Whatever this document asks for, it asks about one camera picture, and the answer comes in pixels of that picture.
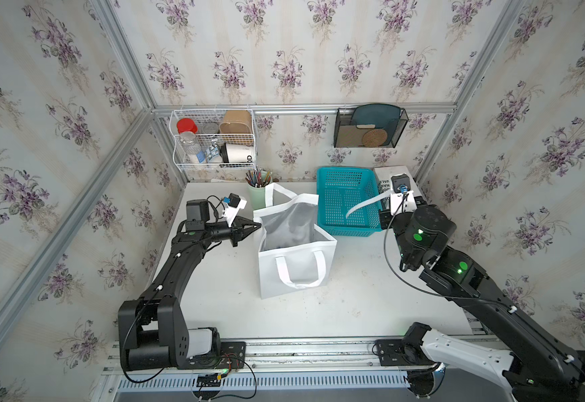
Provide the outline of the black mesh wall organizer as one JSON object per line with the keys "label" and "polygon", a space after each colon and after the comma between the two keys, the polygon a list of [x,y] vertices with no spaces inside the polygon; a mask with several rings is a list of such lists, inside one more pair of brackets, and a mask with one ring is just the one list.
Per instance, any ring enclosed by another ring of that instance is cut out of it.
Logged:
{"label": "black mesh wall organizer", "polygon": [[[363,135],[371,129],[374,125],[354,125],[352,123],[352,115],[357,107],[340,108],[337,111],[335,125],[334,125],[334,147],[336,148],[356,148],[364,147],[362,145]],[[388,133],[388,139],[382,147],[366,147],[366,148],[395,148],[406,129],[409,117],[404,108],[402,109],[401,120],[396,127],[392,129],[385,129]]]}

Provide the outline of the teal plate in organizer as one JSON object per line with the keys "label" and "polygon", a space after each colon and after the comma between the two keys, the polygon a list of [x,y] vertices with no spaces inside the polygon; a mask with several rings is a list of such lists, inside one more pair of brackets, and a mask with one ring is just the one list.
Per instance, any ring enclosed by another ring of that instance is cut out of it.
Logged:
{"label": "teal plate in organizer", "polygon": [[357,107],[352,115],[354,125],[374,125],[375,128],[396,127],[401,120],[402,109],[395,105],[372,103]]}

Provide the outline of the white cylindrical cup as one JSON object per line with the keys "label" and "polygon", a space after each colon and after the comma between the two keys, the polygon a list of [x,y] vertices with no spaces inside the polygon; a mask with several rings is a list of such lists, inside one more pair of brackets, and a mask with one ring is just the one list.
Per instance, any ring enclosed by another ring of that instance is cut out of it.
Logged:
{"label": "white cylindrical cup", "polygon": [[253,163],[255,162],[255,149],[251,146],[227,142],[221,146],[220,156],[224,163]]}

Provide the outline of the red lid jar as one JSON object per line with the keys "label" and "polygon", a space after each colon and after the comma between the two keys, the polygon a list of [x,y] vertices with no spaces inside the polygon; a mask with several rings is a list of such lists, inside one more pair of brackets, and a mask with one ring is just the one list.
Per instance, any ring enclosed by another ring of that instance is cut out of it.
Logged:
{"label": "red lid jar", "polygon": [[177,128],[178,134],[182,134],[185,132],[191,132],[193,134],[196,134],[198,132],[197,123],[193,119],[190,119],[190,118],[179,119],[177,121],[176,128]]}

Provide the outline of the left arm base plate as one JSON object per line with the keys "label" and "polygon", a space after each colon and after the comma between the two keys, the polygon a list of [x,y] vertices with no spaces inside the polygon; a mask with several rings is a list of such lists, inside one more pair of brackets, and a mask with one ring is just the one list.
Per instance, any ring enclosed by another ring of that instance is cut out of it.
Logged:
{"label": "left arm base plate", "polygon": [[184,370],[240,370],[245,367],[246,342],[222,341],[219,351],[188,358]]}

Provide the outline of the green pen cup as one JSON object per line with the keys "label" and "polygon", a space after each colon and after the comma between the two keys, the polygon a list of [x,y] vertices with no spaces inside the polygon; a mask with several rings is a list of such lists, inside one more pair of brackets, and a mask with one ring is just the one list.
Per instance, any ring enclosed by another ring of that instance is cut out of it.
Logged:
{"label": "green pen cup", "polygon": [[262,169],[251,169],[246,172],[245,181],[248,184],[252,209],[265,208],[266,186],[272,182],[272,173]]}

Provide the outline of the white book with text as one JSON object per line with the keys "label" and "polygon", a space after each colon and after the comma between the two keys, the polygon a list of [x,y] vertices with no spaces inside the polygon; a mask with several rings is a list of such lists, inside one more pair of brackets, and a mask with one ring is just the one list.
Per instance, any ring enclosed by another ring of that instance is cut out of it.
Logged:
{"label": "white book with text", "polygon": [[416,188],[416,182],[406,166],[376,167],[374,173],[378,179],[379,193],[384,193],[391,188],[391,178],[396,175],[406,174],[411,182],[411,189]]}

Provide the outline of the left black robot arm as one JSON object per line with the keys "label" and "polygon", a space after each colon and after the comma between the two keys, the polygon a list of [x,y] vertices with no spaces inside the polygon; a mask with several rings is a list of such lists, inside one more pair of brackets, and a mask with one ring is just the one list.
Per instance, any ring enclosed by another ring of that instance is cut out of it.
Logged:
{"label": "left black robot arm", "polygon": [[246,200],[237,194],[186,203],[186,219],[178,224],[168,259],[151,285],[118,311],[121,368],[186,370],[225,356],[216,328],[189,329],[180,298],[196,267],[223,241],[238,246],[260,229],[260,224],[239,215]]}

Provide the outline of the round cork coaster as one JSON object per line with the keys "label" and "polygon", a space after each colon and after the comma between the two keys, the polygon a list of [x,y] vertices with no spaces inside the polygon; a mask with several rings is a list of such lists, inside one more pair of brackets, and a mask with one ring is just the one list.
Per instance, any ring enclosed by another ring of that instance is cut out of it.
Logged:
{"label": "round cork coaster", "polygon": [[368,130],[362,137],[364,147],[382,147],[388,139],[388,133],[385,129],[374,128]]}

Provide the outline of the white insulated delivery bag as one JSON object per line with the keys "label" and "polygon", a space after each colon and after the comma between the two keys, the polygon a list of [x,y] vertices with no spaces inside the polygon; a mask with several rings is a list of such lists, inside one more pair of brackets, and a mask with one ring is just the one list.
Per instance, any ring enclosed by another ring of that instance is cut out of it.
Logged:
{"label": "white insulated delivery bag", "polygon": [[265,187],[265,207],[254,212],[260,297],[284,296],[327,286],[333,265],[377,263],[373,241],[338,240],[319,226],[320,196],[297,194],[280,184]]}

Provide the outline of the teal plastic basket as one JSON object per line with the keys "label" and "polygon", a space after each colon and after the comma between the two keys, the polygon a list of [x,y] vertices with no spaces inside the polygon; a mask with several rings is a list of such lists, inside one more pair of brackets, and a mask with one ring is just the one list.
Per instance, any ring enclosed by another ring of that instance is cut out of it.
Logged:
{"label": "teal plastic basket", "polygon": [[317,170],[317,224],[331,236],[368,237],[381,231],[381,203],[375,201],[347,212],[357,204],[379,195],[377,179],[361,167],[321,167]]}

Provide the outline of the clear plastic bottle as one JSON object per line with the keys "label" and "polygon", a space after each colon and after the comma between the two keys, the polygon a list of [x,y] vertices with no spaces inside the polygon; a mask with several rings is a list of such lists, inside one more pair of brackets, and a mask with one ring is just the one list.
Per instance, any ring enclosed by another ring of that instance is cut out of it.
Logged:
{"label": "clear plastic bottle", "polygon": [[192,164],[202,164],[206,161],[203,149],[198,141],[198,137],[193,132],[182,132],[179,134],[179,140],[183,150]]}

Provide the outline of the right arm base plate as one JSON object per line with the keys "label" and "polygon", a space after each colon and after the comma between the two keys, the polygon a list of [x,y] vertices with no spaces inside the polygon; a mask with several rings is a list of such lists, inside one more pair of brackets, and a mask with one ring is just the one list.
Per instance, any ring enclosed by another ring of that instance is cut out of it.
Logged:
{"label": "right arm base plate", "polygon": [[372,352],[382,367],[419,365],[423,360],[418,347],[399,338],[376,340]]}

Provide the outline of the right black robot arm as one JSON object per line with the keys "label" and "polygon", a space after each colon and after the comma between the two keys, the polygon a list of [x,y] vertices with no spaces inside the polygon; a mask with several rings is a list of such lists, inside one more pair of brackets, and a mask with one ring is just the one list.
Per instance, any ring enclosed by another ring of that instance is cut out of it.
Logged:
{"label": "right black robot arm", "polygon": [[456,225],[435,205],[404,209],[410,193],[396,194],[386,228],[400,252],[400,276],[418,271],[426,295],[455,303],[477,318],[505,349],[482,347],[413,323],[389,347],[376,344],[382,365],[452,365],[508,391],[515,401],[585,401],[585,350],[562,343],[525,313],[469,255],[448,244]]}

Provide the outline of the small circuit board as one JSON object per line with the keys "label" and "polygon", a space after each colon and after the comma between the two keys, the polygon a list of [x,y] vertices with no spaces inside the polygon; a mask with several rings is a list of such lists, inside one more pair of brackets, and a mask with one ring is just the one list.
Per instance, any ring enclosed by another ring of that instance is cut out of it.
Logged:
{"label": "small circuit board", "polygon": [[220,387],[221,380],[223,380],[222,374],[200,375],[197,378],[196,387],[200,389]]}

